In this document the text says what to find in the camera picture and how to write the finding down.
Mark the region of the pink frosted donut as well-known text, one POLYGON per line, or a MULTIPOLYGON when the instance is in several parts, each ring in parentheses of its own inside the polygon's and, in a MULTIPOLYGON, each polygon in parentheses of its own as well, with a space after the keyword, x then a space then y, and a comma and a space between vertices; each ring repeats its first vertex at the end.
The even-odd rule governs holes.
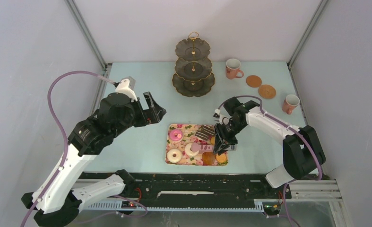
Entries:
POLYGON ((183 132, 180 129, 173 129, 169 132, 169 141, 171 142, 180 142, 183 138, 183 132))

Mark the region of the pink handled tongs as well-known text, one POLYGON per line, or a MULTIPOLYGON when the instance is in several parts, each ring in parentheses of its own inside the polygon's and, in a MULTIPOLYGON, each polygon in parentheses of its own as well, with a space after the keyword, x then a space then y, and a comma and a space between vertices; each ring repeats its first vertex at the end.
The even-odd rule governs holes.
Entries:
POLYGON ((214 154, 219 154, 219 153, 222 154, 222 153, 225 153, 227 151, 237 150, 237 146, 236 145, 230 145, 230 146, 226 147, 225 149, 223 149, 221 151, 215 152, 214 151, 214 145, 192 143, 192 145, 190 147, 190 150, 192 152, 199 152, 200 154, 205 153, 205 152, 213 152, 214 154))

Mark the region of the white donut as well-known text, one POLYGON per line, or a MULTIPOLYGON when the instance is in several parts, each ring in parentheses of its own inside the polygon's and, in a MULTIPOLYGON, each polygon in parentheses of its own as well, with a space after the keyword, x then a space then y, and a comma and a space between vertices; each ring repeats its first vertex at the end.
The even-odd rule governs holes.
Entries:
POLYGON ((200 145, 198 143, 188 143, 184 150, 187 156, 195 157, 199 154, 200 145))
POLYGON ((166 155, 170 163, 178 163, 182 159, 182 152, 179 149, 173 148, 166 155))

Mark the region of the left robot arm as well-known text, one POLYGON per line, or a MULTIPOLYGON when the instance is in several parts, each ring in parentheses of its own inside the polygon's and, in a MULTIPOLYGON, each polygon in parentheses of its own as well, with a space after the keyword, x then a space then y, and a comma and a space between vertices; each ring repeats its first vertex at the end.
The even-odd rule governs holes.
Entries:
POLYGON ((131 196, 135 179, 118 170, 108 178, 92 185, 73 188, 74 183, 105 147, 131 127, 159 123, 166 110, 159 106, 149 92, 144 93, 148 109, 140 100, 132 100, 123 93, 111 93, 100 102, 99 108, 86 120, 79 122, 69 135, 64 164, 57 164, 54 172, 35 192, 22 196, 23 204, 35 210, 34 220, 40 227, 64 227, 86 207, 105 198, 131 196))

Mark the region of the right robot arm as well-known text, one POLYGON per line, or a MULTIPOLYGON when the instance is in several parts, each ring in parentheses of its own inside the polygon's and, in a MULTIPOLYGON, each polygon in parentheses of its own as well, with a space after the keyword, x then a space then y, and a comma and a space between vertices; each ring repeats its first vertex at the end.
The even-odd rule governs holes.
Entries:
POLYGON ((237 145, 237 134, 251 126, 282 146, 283 163, 266 174, 260 185, 263 196, 274 197, 280 186, 300 180, 313 170, 318 170, 319 180, 322 178, 321 166, 326 157, 313 127, 298 127, 271 115, 256 96, 246 103, 241 103, 238 98, 234 96, 225 100, 214 111, 213 117, 218 121, 214 126, 214 154, 221 155, 237 145))

